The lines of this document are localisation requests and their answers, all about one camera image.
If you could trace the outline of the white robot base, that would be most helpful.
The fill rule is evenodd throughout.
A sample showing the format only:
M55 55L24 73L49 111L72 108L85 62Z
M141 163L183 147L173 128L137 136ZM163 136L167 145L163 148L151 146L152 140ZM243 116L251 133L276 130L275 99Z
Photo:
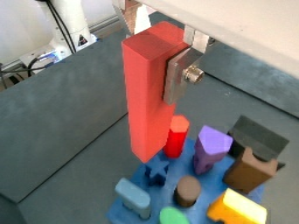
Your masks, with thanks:
M89 32L81 0L35 0L51 21L52 39L48 45L21 58L28 76L64 60L99 39Z

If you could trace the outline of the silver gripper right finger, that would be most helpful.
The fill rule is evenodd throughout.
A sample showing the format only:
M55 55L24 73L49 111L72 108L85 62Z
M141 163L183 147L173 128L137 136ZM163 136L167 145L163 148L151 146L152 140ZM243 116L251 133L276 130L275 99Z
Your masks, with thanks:
M187 84L197 84L204 76L199 67L200 58L215 39L188 25L184 26L183 42L189 46L176 53L167 64L163 101L172 105L183 97Z

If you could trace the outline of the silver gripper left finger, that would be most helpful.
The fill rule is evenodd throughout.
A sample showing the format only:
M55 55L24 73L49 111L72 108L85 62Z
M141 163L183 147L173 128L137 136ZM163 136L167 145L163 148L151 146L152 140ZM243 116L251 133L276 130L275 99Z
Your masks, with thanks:
M112 0L120 24L128 37L151 27L147 7L136 0Z

